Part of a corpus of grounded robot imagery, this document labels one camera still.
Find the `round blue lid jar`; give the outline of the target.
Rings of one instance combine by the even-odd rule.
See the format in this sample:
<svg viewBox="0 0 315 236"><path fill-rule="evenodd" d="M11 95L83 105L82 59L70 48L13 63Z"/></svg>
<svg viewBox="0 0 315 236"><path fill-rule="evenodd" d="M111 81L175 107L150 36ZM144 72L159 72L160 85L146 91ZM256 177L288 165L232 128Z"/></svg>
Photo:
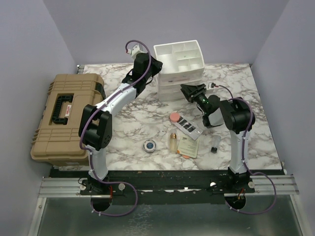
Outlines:
<svg viewBox="0 0 315 236"><path fill-rule="evenodd" d="M156 143L154 140L148 139L143 143L143 149L147 153L152 153L156 150Z"/></svg>

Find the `eyeshadow palette plastic sleeve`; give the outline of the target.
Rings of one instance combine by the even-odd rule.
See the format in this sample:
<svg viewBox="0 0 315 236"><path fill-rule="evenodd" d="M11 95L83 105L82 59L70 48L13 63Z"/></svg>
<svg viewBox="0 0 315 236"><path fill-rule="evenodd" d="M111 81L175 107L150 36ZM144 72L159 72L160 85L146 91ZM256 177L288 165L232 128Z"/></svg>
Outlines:
<svg viewBox="0 0 315 236"><path fill-rule="evenodd" d="M203 130L199 128L197 124L190 121L185 116L180 116L178 121L172 123L193 140L197 140L203 133Z"/></svg>

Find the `cream sachet with barcode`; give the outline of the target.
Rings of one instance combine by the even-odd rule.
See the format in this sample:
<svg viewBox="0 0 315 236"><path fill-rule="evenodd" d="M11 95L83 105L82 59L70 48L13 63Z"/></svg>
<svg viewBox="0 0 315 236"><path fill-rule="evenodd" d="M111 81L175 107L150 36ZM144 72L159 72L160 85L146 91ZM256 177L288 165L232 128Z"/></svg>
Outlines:
<svg viewBox="0 0 315 236"><path fill-rule="evenodd" d="M177 153L186 158L195 159L197 157L198 147L199 139L194 140L189 136L182 136L179 140Z"/></svg>

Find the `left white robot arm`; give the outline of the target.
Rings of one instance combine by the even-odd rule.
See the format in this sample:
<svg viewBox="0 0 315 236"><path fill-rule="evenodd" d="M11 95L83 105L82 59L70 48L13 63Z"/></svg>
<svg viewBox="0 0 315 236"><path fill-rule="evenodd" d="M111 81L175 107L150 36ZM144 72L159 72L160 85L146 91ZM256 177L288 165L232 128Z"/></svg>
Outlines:
<svg viewBox="0 0 315 236"><path fill-rule="evenodd" d="M83 109L78 135L79 147L89 154L89 175L94 178L92 189L103 194L109 182L106 150L112 139L113 118L122 108L136 99L153 78L162 70L163 63L148 53L136 55L131 69L113 94L96 105L86 105Z"/></svg>

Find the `pink round compact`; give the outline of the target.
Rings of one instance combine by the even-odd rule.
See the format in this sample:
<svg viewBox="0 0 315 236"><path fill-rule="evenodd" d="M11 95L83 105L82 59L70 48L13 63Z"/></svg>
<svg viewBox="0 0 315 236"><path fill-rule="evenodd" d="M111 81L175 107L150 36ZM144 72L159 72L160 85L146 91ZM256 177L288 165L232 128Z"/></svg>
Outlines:
<svg viewBox="0 0 315 236"><path fill-rule="evenodd" d="M172 122L178 122L180 120L180 114L179 113L171 113L169 118Z"/></svg>

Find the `pink handled brush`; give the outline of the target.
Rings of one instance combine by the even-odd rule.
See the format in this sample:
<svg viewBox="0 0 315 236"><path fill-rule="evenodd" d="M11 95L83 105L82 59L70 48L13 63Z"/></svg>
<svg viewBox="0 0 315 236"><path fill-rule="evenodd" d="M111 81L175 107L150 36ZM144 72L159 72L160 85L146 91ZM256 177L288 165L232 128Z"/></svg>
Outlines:
<svg viewBox="0 0 315 236"><path fill-rule="evenodd" d="M175 76L175 77L170 77L168 78L168 82L175 82L175 81L186 81L190 80L190 77L187 76Z"/></svg>

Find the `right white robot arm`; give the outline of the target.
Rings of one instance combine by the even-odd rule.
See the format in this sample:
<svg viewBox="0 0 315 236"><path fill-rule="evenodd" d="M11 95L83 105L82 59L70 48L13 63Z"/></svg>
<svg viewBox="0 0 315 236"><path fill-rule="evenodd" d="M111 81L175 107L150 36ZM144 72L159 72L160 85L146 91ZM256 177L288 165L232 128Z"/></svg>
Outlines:
<svg viewBox="0 0 315 236"><path fill-rule="evenodd" d="M221 100L216 95L206 97L206 85L181 84L181 92L190 103L196 103L203 112L202 121L206 128L225 125L231 137L231 160L228 167L226 187L238 192L244 181L250 178L248 168L248 141L255 123L250 105L241 97Z"/></svg>

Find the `white makeup organizer with drawers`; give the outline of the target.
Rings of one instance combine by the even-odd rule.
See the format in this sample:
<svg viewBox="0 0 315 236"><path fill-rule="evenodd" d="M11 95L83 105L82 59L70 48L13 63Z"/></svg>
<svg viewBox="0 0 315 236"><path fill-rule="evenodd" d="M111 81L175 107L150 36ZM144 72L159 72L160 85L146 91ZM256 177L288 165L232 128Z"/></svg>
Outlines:
<svg viewBox="0 0 315 236"><path fill-rule="evenodd" d="M197 40L159 44L154 46L155 57L163 63L157 74L157 97L159 101L182 99L180 84L201 83L205 62ZM168 78L187 76L190 80L168 82Z"/></svg>

